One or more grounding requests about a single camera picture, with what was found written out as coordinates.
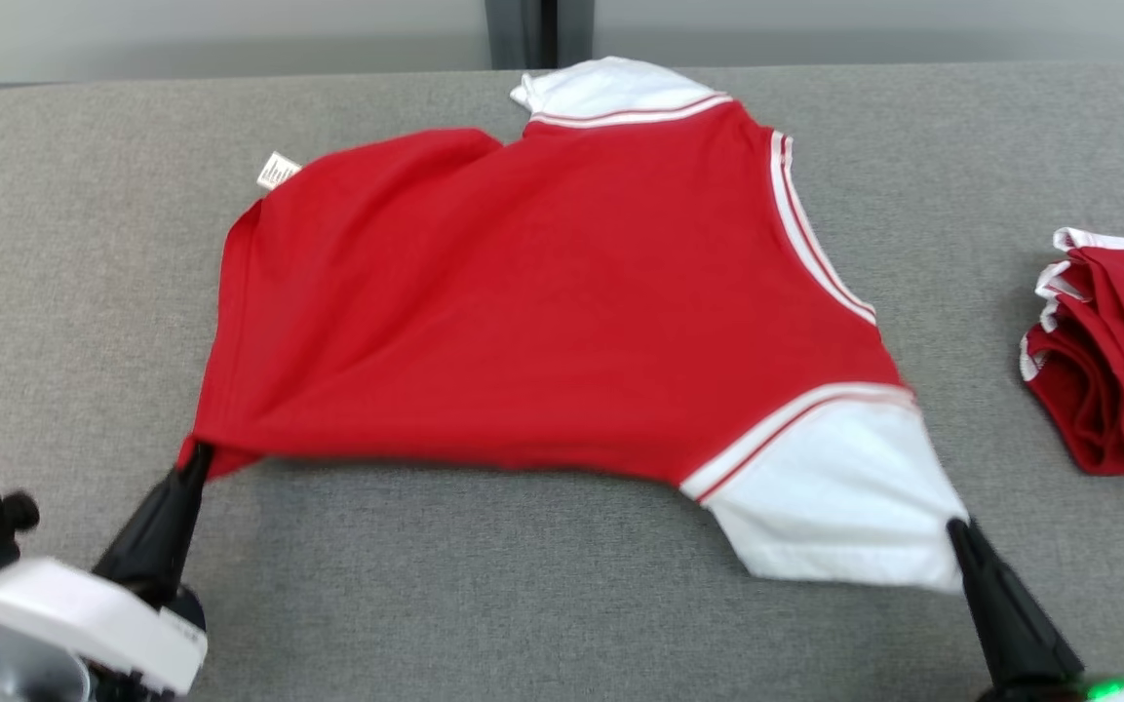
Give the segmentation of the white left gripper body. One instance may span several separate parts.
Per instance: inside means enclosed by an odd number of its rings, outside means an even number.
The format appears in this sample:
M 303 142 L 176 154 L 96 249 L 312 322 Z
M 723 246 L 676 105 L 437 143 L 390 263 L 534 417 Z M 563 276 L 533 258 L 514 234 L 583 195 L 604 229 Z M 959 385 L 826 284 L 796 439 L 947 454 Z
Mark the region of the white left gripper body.
M 53 557 L 0 569 L 0 624 L 176 696 L 190 693 L 207 653 L 199 626 Z

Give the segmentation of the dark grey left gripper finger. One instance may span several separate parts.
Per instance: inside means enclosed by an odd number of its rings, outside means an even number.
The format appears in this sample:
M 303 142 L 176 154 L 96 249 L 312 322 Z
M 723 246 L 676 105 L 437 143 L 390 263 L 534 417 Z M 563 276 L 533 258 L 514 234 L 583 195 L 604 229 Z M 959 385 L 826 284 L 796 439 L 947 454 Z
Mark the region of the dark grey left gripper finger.
M 196 444 L 182 466 L 153 490 L 148 519 L 136 546 L 139 595 L 153 607 L 172 600 L 190 551 L 214 448 Z
M 167 472 L 130 516 L 91 572 L 128 589 L 178 589 L 199 519 L 205 446 Z

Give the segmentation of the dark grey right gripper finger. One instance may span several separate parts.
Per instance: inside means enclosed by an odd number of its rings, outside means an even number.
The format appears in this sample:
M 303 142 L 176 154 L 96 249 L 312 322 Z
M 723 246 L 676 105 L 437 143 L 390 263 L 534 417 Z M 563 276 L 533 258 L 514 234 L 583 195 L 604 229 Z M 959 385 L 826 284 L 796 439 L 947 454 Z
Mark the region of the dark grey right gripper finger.
M 992 684 L 1066 684 L 1082 660 L 979 525 L 961 523 L 964 599 Z
M 1037 639 L 1012 585 L 1015 573 L 976 525 L 954 517 L 948 535 L 992 687 L 1037 680 Z

